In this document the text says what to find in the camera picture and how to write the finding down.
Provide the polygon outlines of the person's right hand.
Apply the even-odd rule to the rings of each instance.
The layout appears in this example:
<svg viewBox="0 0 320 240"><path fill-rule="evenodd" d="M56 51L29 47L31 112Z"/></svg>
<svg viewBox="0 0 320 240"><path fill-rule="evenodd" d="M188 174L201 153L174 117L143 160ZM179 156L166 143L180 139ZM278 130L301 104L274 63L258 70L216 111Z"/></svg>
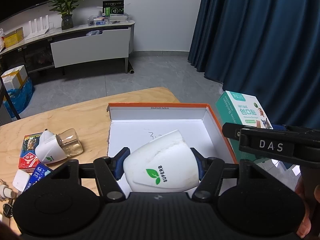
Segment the person's right hand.
<svg viewBox="0 0 320 240"><path fill-rule="evenodd" d="M297 230L297 235L301 239L319 239L319 236L313 236L310 231L312 229L312 224L310 220L310 214L313 213L313 208L310 208L305 196L305 186L303 176L300 176L297 185L295 187L295 193L300 196L305 205L305 215Z"/></svg>

